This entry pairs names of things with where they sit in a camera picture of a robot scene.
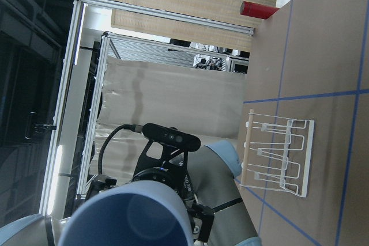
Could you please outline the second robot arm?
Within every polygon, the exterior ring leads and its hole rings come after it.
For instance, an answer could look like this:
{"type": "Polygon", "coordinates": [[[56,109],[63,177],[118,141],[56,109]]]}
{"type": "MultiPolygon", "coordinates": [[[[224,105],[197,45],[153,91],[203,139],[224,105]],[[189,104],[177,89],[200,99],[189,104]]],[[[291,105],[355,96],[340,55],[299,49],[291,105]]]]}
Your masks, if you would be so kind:
{"type": "Polygon", "coordinates": [[[70,217],[40,214],[1,229],[2,245],[260,245],[235,179],[242,171],[227,141],[196,152],[142,153],[133,178],[118,186],[97,175],[70,217]]]}

